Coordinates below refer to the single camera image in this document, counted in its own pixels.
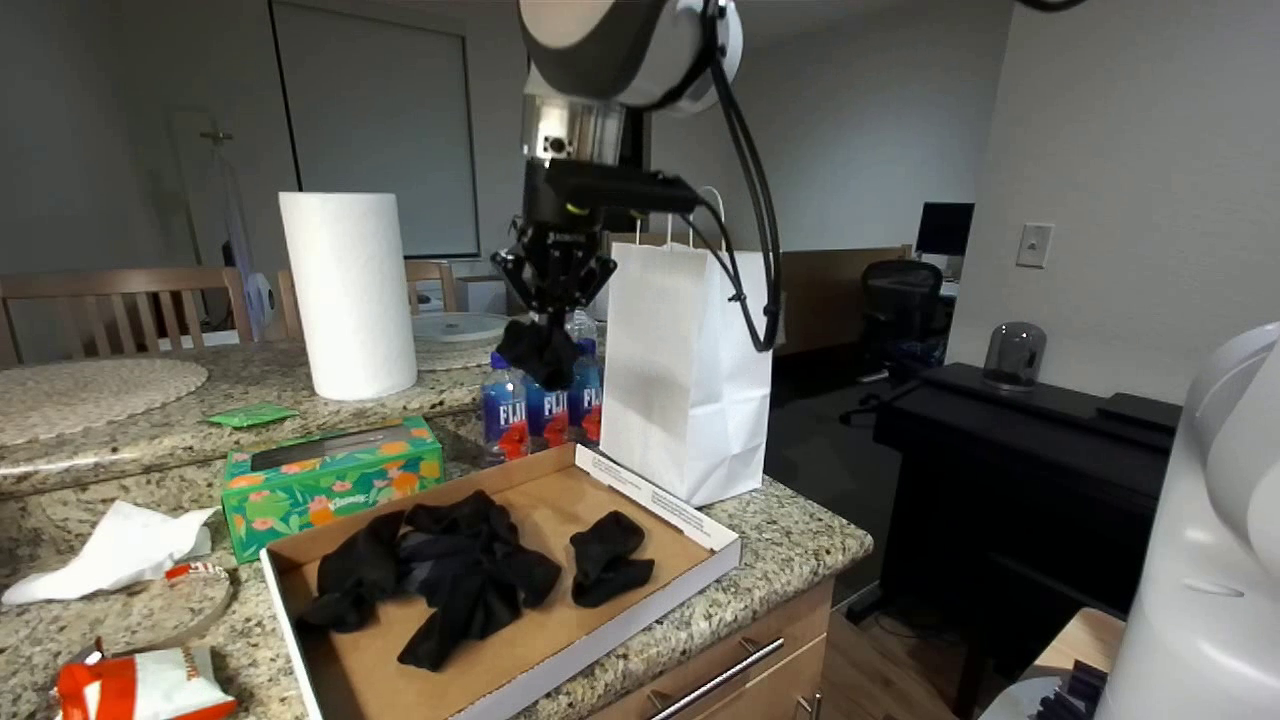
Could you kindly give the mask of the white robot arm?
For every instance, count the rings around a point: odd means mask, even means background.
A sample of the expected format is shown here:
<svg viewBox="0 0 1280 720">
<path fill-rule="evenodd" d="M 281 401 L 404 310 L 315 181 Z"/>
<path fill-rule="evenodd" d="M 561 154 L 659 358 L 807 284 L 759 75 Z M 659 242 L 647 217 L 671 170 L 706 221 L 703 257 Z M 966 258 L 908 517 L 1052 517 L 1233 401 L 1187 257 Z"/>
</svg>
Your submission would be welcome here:
<svg viewBox="0 0 1280 720">
<path fill-rule="evenodd" d="M 541 136 L 525 165 L 520 239 L 501 257 L 545 314 L 590 299 L 607 211 L 701 207 L 691 185 L 622 166 L 607 125 L 653 106 L 725 106 L 743 56 L 735 0 L 517 0 L 527 91 L 581 106 L 581 140 Z M 1223 338 L 1176 424 L 1137 606 L 1097 720 L 1280 720 L 1280 324 Z"/>
</svg>

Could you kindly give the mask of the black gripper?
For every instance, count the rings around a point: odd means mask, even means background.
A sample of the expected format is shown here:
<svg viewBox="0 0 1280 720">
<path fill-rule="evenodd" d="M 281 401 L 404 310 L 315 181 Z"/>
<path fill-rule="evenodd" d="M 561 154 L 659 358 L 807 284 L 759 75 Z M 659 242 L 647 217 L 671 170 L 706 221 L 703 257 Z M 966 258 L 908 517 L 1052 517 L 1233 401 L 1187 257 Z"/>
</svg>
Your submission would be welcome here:
<svg viewBox="0 0 1280 720">
<path fill-rule="evenodd" d="M 610 258 L 599 242 L 610 211 L 689 217 L 696 203 L 701 190 L 680 175 L 590 161 L 527 161 L 517 242 L 501 247 L 492 263 L 533 310 L 561 314 L 585 306 L 607 284 Z"/>
</svg>

